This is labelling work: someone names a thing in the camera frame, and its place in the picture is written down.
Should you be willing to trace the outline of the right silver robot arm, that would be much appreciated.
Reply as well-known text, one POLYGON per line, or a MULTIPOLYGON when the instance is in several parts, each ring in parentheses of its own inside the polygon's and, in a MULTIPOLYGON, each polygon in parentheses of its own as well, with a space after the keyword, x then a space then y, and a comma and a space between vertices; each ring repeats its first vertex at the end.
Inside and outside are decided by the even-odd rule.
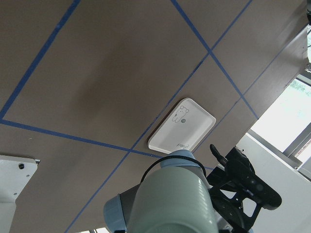
POLYGON ((112 233, 216 233, 217 223, 204 168, 188 150, 157 161, 140 184, 104 205, 112 233))

